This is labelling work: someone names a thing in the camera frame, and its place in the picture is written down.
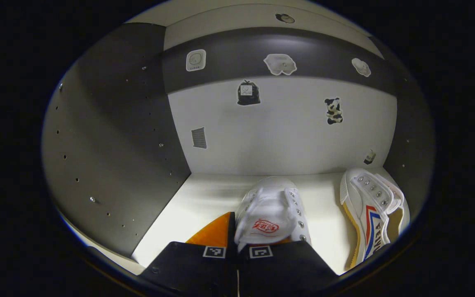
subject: dark gray stripe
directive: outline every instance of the dark gray stripe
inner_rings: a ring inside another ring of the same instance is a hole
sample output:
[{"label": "dark gray stripe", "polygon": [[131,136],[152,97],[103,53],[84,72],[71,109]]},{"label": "dark gray stripe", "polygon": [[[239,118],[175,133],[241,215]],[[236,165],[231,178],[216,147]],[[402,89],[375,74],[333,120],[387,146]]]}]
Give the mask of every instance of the dark gray stripe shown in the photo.
[{"label": "dark gray stripe", "polygon": [[[186,55],[206,51],[206,67],[186,71]],[[292,76],[338,79],[358,83],[395,95],[388,62],[347,41],[306,30],[291,28],[244,28],[210,34],[167,49],[162,71],[167,93],[228,79],[272,76],[263,59],[268,54],[288,54],[298,68]],[[371,75],[360,75],[351,60],[369,65]]]}]

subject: gray wall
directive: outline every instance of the gray wall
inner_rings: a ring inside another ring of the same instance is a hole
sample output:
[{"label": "gray wall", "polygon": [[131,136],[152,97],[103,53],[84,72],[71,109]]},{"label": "gray wall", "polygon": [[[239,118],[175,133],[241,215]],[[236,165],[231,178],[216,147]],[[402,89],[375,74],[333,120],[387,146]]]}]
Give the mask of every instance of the gray wall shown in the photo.
[{"label": "gray wall", "polygon": [[432,115],[414,77],[392,51],[378,39],[370,39],[395,72],[397,123],[384,163],[408,201],[410,219],[419,214],[430,190],[435,158],[435,130]]},{"label": "gray wall", "polygon": [[105,36],[68,70],[45,115],[42,158],[56,205],[126,257],[190,175],[164,92],[164,32],[131,23]]}]

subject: red logo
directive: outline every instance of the red logo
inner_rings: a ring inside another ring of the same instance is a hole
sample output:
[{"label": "red logo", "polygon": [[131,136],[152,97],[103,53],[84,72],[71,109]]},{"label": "red logo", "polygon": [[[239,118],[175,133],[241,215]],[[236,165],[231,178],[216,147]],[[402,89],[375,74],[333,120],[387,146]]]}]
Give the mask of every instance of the red logo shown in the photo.
[{"label": "red logo", "polygon": [[252,226],[252,229],[258,229],[259,231],[265,233],[273,233],[276,232],[280,227],[277,224],[272,224],[267,220],[257,220]]}]

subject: white sneaker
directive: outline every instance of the white sneaker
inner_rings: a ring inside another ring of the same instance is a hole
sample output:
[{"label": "white sneaker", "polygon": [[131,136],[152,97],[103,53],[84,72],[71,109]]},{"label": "white sneaker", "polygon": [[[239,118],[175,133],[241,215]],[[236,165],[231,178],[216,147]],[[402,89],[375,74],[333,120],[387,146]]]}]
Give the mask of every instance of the white sneaker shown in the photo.
[{"label": "white sneaker", "polygon": [[350,269],[396,240],[407,227],[409,213],[405,214],[404,202],[403,192],[378,174],[359,168],[344,173],[340,203],[357,231]]},{"label": "white sneaker", "polygon": [[237,252],[247,245],[305,240],[311,244],[298,189],[285,177],[266,177],[250,190],[236,213]]}]

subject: black background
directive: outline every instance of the black background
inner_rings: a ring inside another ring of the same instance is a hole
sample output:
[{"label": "black background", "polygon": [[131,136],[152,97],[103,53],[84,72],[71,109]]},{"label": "black background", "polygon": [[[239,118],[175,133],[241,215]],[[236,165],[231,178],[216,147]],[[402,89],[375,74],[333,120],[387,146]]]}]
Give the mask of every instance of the black background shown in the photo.
[{"label": "black background", "polygon": [[[350,295],[475,295],[475,2],[330,1],[426,93],[437,129],[427,227]],[[0,2],[0,295],[130,296],[77,257],[52,217],[40,136],[51,92],[85,49],[149,1]]]}]

